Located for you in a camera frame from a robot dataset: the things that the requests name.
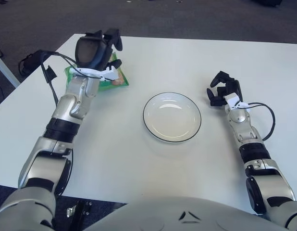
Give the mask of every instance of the plate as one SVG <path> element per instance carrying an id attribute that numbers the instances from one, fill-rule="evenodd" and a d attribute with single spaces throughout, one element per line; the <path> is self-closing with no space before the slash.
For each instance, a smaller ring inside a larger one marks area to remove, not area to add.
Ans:
<path id="1" fill-rule="evenodd" d="M 143 120 L 157 138 L 183 142 L 196 135 L 201 126 L 201 113 L 188 97 L 164 92 L 152 97 L 144 107 Z"/>

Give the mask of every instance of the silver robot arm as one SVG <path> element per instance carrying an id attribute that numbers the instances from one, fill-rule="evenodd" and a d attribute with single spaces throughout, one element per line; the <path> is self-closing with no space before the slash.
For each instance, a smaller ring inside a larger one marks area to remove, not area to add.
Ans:
<path id="1" fill-rule="evenodd" d="M 76 46 L 78 67 L 104 73 L 112 55 L 112 45 L 122 50 L 117 29 L 81 37 Z M 71 162 L 68 155 L 73 139 L 89 111 L 99 88 L 96 75 L 77 72 L 21 170 L 18 190 L 0 208 L 0 231 L 54 230 L 55 197 L 63 192 Z"/>
<path id="2" fill-rule="evenodd" d="M 270 221 L 292 231 L 297 231 L 297 201 L 277 163 L 271 159 L 262 138 L 251 125 L 249 105 L 243 102 L 239 82 L 220 72 L 212 81 L 218 83 L 218 96 L 207 90 L 211 106 L 225 105 L 227 119 L 244 161 L 247 192 L 253 210 L 265 214 Z"/>

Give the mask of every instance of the green package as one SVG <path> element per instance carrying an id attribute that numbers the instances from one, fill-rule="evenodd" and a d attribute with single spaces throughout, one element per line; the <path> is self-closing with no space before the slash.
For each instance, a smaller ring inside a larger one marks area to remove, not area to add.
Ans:
<path id="1" fill-rule="evenodd" d="M 110 58 L 109 62 L 111 61 L 114 61 L 114 60 L 117 60 L 117 57 L 116 57 L 116 54 L 115 53 L 112 53 L 112 57 Z M 67 80 L 66 80 L 66 87 L 68 86 L 69 82 L 72 80 L 73 78 L 73 75 L 70 74 L 70 69 L 72 67 L 69 66 L 67 68 L 65 68 L 64 72 L 67 76 Z M 112 89 L 112 88 L 117 88 L 117 87 L 120 87 L 120 86 L 128 86 L 129 83 L 123 73 L 123 71 L 121 70 L 121 68 L 119 67 L 117 69 L 118 71 L 118 75 L 119 75 L 119 78 L 114 80 L 114 81 L 103 81 L 103 82 L 100 82 L 99 83 L 99 91 L 104 91 L 104 90 L 108 90 L 108 89 Z"/>

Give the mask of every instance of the black cable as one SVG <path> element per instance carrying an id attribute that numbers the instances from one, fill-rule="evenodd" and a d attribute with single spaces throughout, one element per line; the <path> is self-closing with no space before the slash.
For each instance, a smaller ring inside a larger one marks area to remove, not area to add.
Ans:
<path id="1" fill-rule="evenodd" d="M 58 102 L 59 102 L 59 100 L 58 100 L 58 96 L 57 96 L 57 94 L 56 94 L 56 92 L 55 92 L 55 90 L 54 90 L 54 88 L 53 88 L 53 85 L 52 85 L 51 81 L 48 80 L 48 75 L 47 75 L 47 72 L 46 72 L 46 69 L 45 69 L 45 66 L 44 66 L 44 57 L 45 57 L 46 54 L 47 54 L 46 52 L 43 52 L 43 53 L 41 54 L 41 57 L 40 57 L 41 68 L 42 68 L 42 71 L 43 71 L 45 80 L 46 80 L 46 82 L 49 84 L 50 89 L 51 89 L 51 91 L 52 91 L 52 95 L 53 95 L 54 103 L 56 104 L 56 106 L 58 106 Z"/>
<path id="2" fill-rule="evenodd" d="M 3 93 L 3 89 L 2 89 L 1 86 L 0 86 L 0 91 L 1 91 L 1 94 L 2 94 L 3 99 L 5 99 L 5 96 L 4 96 L 4 93 Z"/>
<path id="3" fill-rule="evenodd" d="M 77 73 L 79 73 L 80 75 L 84 76 L 84 77 L 87 77 L 87 78 L 96 78 L 96 79 L 101 79 L 101 77 L 92 77 L 92 76 L 87 76 L 83 73 L 81 73 L 80 71 L 78 71 L 74 65 L 72 65 L 68 60 L 72 61 L 74 64 L 79 64 L 77 61 L 75 61 L 74 59 L 64 55 L 64 54 L 61 54 L 59 52 L 56 52 L 56 51 L 44 51 L 50 55 L 55 55 L 55 56 L 60 56 L 61 58 L 63 58 L 69 65 L 72 69 L 74 69 Z"/>
<path id="4" fill-rule="evenodd" d="M 259 102 L 253 102 L 253 103 L 248 103 L 249 105 L 254 105 L 256 104 L 256 106 L 252 106 L 252 107 L 245 107 L 245 108 L 242 108 L 242 107 L 238 107 L 239 109 L 249 109 L 249 108 L 254 108 L 254 107 L 260 107 L 260 106 L 264 106 L 266 108 L 268 108 L 268 110 L 270 111 L 270 113 L 272 114 L 272 128 L 270 129 L 270 132 L 268 133 L 267 136 L 265 136 L 263 138 L 263 141 L 266 141 L 270 138 L 270 136 L 272 136 L 273 134 L 273 131 L 274 131 L 274 127 L 275 127 L 275 115 L 274 115 L 274 112 L 273 110 L 266 104 L 264 103 L 259 103 Z"/>
<path id="5" fill-rule="evenodd" d="M 87 78 L 97 78 L 97 79 L 101 79 L 101 77 L 92 77 L 92 76 L 87 76 L 83 73 L 81 73 L 80 71 L 77 70 L 77 68 L 74 67 L 74 65 L 72 65 L 65 57 L 61 56 L 61 58 L 63 58 L 69 65 L 71 68 L 73 68 L 76 72 L 78 72 L 80 75 L 84 76 L 84 77 L 87 77 Z"/>
<path id="6" fill-rule="evenodd" d="M 72 149 L 72 158 L 71 158 L 71 168 L 70 168 L 70 172 L 68 174 L 68 177 L 67 177 L 67 181 L 66 181 L 66 184 L 64 186 L 64 189 L 63 191 L 58 195 L 58 196 L 62 196 L 62 194 L 64 193 L 67 185 L 68 185 L 68 182 L 70 181 L 70 178 L 71 178 L 71 174 L 72 174 L 72 170 L 73 170 L 73 163 L 74 163 L 74 150 Z"/>

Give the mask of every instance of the floor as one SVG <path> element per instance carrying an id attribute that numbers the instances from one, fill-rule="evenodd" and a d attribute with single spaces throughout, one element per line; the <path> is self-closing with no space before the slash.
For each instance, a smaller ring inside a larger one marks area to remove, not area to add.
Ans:
<path id="1" fill-rule="evenodd" d="M 3 61 L 23 81 L 17 63 L 28 54 L 54 51 L 74 33 L 108 27 L 123 36 L 297 43 L 297 0 L 276 8 L 252 0 L 9 0 L 0 5 Z M 0 86 L 5 97 L 14 90 L 1 73 Z M 13 190 L 0 186 L 0 205 Z M 58 201 L 57 230 L 67 230 L 66 208 L 77 200 Z M 94 201 L 83 228 L 120 206 Z"/>

